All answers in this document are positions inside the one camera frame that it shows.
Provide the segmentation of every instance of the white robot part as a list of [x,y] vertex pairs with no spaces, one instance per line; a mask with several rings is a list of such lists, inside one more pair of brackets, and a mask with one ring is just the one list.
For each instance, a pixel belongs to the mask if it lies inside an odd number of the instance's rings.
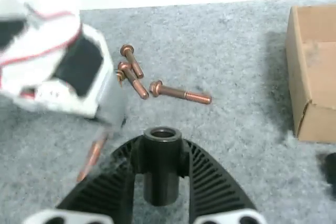
[[[113,220],[105,215],[90,214],[59,209],[47,209],[28,217],[23,224],[113,224]],[[194,224],[267,224],[265,218],[255,210],[241,209],[198,217]]]
[[67,11],[44,16],[0,0],[8,3],[12,10],[0,13],[7,39],[0,41],[0,95],[29,111],[76,114],[118,130],[126,100],[102,33]]
[[86,212],[76,212],[58,209],[46,209],[38,212],[27,219],[22,224],[113,224],[113,220],[106,215],[89,214]]

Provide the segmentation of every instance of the bolt head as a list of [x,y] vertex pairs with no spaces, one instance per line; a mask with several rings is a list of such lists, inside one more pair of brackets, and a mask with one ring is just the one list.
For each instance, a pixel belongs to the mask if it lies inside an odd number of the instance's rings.
[[125,69],[131,69],[131,68],[132,68],[132,65],[129,64],[128,62],[123,62],[122,61],[118,64],[118,70],[121,70],[121,71],[123,71]]
[[134,48],[131,45],[122,45],[120,48],[120,54],[126,57],[126,50],[131,50],[132,53],[134,53]]
[[158,81],[153,81],[150,86],[149,86],[149,91],[152,93],[152,95],[154,97],[158,97],[159,96],[159,90],[160,87],[162,86],[162,81],[158,80]]

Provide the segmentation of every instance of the cardboard box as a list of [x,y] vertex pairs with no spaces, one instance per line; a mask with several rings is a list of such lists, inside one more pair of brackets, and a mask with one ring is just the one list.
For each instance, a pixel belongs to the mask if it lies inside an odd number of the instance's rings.
[[292,7],[286,53],[295,135],[336,143],[336,5]]

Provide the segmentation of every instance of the mounting hole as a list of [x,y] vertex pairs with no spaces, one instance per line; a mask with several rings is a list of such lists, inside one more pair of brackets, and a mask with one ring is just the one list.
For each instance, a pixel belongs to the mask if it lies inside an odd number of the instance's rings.
[[151,135],[159,138],[169,138],[175,136],[176,132],[169,128],[156,128],[151,131]]
[[63,217],[53,217],[52,219],[48,220],[45,224],[64,224],[65,219]]
[[257,221],[255,218],[252,218],[250,216],[242,217],[239,221],[240,224],[259,224],[259,221]]

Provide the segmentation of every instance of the screw thread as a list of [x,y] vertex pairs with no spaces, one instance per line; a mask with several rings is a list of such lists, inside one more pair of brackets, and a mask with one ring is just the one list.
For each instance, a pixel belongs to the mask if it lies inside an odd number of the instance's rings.
[[199,102],[203,104],[210,104],[212,98],[204,94],[196,94],[193,92],[185,92],[185,99],[193,102]]

